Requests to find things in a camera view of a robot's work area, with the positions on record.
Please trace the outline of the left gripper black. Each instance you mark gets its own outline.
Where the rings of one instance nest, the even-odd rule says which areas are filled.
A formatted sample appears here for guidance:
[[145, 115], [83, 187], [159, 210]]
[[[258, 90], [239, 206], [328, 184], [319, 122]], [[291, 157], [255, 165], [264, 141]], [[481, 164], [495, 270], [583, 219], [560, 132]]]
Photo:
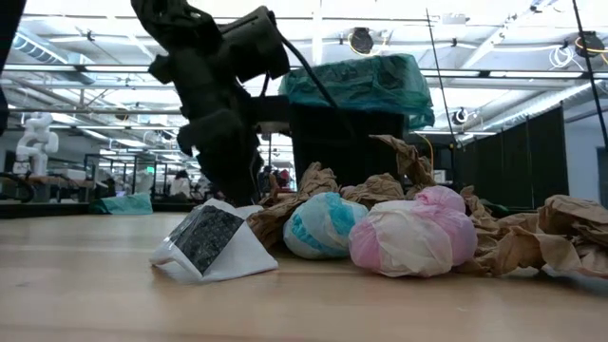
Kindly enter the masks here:
[[[237, 168], [229, 153], [237, 142], [239, 120], [230, 110], [242, 91], [227, 56], [220, 55], [219, 28], [150, 28], [148, 33], [166, 50], [158, 55], [148, 72], [163, 84], [173, 84], [184, 114], [208, 114], [182, 126], [178, 134], [180, 150], [196, 159], [202, 174], [232, 204], [238, 204], [233, 185]], [[285, 96], [253, 97], [240, 107], [245, 123], [247, 204], [259, 201], [257, 174], [263, 159], [257, 151], [259, 125], [288, 124], [289, 101]]]

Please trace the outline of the black trash bin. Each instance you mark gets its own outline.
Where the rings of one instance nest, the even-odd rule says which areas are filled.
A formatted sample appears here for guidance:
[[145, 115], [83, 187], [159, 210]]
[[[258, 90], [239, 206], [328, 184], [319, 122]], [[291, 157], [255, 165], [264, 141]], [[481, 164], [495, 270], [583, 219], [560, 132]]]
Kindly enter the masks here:
[[384, 173], [398, 177], [396, 153], [377, 135], [403, 137], [408, 120], [394, 113], [293, 104], [290, 128], [296, 181], [313, 162], [330, 168], [339, 185]]

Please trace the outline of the black and white card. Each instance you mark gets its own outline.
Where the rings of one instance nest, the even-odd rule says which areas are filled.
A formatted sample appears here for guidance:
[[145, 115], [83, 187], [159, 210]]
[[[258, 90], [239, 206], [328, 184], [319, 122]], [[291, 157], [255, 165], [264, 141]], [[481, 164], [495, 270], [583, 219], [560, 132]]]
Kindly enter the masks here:
[[160, 267], [175, 262], [197, 282], [224, 281], [278, 268], [247, 223], [259, 205], [236, 208], [218, 199], [196, 206], [149, 258]]

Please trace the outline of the blue white plastic ball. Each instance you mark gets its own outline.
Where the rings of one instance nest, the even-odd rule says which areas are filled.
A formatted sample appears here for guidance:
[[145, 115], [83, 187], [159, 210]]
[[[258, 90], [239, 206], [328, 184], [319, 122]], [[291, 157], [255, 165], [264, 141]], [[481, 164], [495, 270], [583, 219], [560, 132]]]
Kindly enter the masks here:
[[319, 193], [299, 205], [283, 225], [288, 249], [306, 259], [344, 258], [349, 233], [369, 209], [343, 199], [338, 193]]

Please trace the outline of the teal trash bag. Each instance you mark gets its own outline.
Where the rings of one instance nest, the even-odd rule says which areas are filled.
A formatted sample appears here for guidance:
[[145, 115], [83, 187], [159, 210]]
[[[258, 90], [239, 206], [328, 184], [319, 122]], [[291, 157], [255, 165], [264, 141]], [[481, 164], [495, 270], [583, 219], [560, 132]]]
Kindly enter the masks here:
[[435, 123], [427, 79], [409, 54], [350, 59], [312, 71], [340, 108], [399, 114], [411, 129]]

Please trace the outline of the brown packing paper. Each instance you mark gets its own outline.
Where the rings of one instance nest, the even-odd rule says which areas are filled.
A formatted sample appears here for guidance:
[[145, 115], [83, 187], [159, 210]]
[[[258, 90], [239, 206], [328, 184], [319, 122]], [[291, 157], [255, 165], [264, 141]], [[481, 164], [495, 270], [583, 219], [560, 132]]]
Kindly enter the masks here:
[[[385, 173], [355, 186], [347, 199], [377, 204], [414, 198], [433, 186], [429, 163], [414, 146], [390, 135], [377, 139], [395, 151], [398, 173], [413, 180], [414, 187], [399, 190], [396, 179]], [[608, 278], [608, 209], [594, 201], [556, 195], [536, 214], [493, 218], [473, 191], [468, 186], [457, 196], [465, 203], [465, 215], [478, 239], [474, 258], [460, 266], [460, 272], [499, 276], [548, 265], [556, 271]]]

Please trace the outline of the folded teal bag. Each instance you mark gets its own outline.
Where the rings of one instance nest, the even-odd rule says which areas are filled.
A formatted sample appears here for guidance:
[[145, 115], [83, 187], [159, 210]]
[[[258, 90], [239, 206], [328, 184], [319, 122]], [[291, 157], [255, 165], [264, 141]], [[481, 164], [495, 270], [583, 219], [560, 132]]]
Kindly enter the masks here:
[[153, 207], [148, 194], [137, 193], [96, 199], [89, 204], [88, 211], [102, 215], [150, 215]]

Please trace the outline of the person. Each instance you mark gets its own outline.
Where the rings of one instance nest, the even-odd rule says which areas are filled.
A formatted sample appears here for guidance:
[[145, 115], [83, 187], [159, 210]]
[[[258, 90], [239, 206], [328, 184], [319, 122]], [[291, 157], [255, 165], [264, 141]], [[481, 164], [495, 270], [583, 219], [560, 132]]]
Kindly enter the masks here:
[[190, 187], [190, 179], [187, 171], [185, 169], [179, 171], [175, 178], [172, 180], [169, 195], [171, 197], [175, 196], [184, 196], [186, 198], [190, 197], [191, 187]]

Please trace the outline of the background workbench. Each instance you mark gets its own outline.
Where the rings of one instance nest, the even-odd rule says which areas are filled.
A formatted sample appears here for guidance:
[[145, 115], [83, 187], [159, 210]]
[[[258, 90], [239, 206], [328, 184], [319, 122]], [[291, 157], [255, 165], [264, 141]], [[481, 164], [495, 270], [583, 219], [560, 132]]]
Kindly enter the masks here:
[[105, 184], [98, 183], [94, 180], [74, 180], [63, 175], [51, 175], [51, 176], [29, 176], [26, 178], [23, 175], [13, 175], [7, 173], [0, 173], [0, 182], [6, 181], [20, 181], [32, 187], [36, 186], [58, 186], [63, 188], [85, 188], [94, 189], [97, 186], [105, 187]]

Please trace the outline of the white humanoid robot figure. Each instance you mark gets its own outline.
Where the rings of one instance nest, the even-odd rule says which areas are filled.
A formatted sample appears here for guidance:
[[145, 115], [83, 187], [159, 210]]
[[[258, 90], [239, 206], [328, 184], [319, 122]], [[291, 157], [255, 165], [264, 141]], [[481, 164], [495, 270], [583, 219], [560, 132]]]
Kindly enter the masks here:
[[52, 122], [52, 115], [47, 112], [34, 112], [25, 121], [24, 134], [16, 146], [13, 173], [32, 176], [48, 173], [48, 155], [59, 148], [59, 137], [50, 130]]

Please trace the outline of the silver ventilation duct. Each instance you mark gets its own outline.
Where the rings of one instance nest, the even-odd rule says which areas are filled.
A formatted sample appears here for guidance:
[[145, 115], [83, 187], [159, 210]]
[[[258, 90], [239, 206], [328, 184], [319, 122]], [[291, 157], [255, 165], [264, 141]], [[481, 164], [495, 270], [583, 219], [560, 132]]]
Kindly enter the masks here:
[[79, 71], [75, 66], [70, 66], [66, 57], [20, 31], [15, 34], [11, 47], [47, 67], [47, 72], [57, 73], [62, 80], [78, 82], [83, 85], [94, 83], [94, 79], [85, 72]]

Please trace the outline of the black partition wall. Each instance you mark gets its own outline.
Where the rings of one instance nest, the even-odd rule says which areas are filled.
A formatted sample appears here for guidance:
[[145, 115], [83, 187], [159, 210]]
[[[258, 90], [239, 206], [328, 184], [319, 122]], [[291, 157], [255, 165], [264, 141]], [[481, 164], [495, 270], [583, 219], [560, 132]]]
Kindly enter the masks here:
[[536, 209], [569, 183], [563, 109], [559, 106], [496, 135], [476, 139], [456, 154], [456, 183], [507, 208]]

